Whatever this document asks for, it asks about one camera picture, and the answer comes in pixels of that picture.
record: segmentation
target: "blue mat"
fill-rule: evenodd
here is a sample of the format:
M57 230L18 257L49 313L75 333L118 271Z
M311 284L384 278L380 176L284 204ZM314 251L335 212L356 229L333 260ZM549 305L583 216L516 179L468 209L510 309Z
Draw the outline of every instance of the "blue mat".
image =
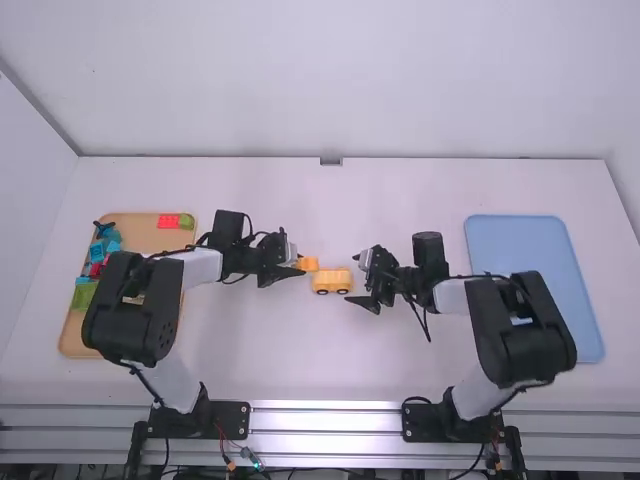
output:
M539 271L576 342L578 362L596 363L604 345L564 222L553 216L472 215L465 222L473 273Z

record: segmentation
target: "yellow toy car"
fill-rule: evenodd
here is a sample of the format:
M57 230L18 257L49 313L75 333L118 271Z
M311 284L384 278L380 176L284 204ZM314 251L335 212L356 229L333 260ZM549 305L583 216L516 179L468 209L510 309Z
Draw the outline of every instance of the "yellow toy car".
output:
M311 288L318 295L336 292L346 295L353 288L353 275L347 267L321 268L313 274Z

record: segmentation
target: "blue block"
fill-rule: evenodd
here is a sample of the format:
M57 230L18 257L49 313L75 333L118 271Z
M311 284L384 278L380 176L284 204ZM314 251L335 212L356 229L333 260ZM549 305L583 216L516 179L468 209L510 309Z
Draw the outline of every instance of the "blue block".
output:
M107 246L107 253L119 252L120 251L120 243L111 241Z
M108 232L105 233L105 238L108 238L111 242L122 243L122 235L115 228L110 228Z
M104 261L102 242L91 244L89 247L89 258L91 259L91 263L102 263Z

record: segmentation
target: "lego brick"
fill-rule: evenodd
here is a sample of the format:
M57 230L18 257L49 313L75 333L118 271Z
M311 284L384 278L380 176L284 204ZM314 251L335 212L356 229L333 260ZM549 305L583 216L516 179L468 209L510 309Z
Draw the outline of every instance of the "lego brick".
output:
M159 215L158 228L180 228L180 215Z
M110 241L109 245L107 245L107 253L119 252L120 251L120 242Z
M76 289L73 292L73 299L71 300L72 310L87 310L91 304L93 294L96 292L98 282L84 283L76 285Z
M99 277L101 273L102 273L102 263L94 263L91 265L91 268L89 269L90 277Z
M115 228L110 228L109 233L105 234L105 238L109 243L122 243L122 234Z
M104 260L104 250L102 248L102 242L92 243L89 247L89 258L91 263L102 263Z
M188 213L181 213L178 223L183 230L193 230L196 226L196 220Z

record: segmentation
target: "green block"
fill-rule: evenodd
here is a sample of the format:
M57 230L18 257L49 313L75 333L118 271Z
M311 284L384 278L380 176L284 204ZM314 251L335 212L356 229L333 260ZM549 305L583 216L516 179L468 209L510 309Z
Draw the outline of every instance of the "green block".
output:
M71 300L71 310L88 310L97 287L98 282L76 285L76 290L73 292L73 299Z
M178 225L183 230L193 230L196 226L196 220L188 213L181 213Z

